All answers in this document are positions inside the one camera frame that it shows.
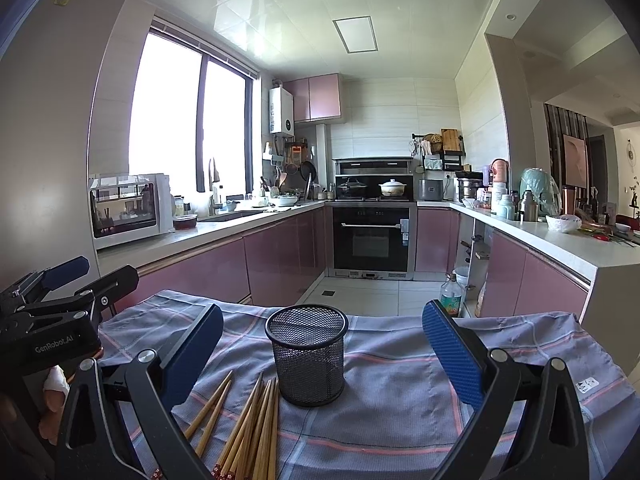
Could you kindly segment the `left hand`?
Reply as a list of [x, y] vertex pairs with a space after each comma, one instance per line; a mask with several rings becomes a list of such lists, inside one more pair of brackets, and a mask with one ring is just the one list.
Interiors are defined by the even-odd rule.
[[62, 368], [58, 365], [52, 367], [43, 383], [42, 396], [46, 411], [39, 423], [40, 436], [52, 445], [58, 443], [58, 432], [69, 393], [70, 385]]

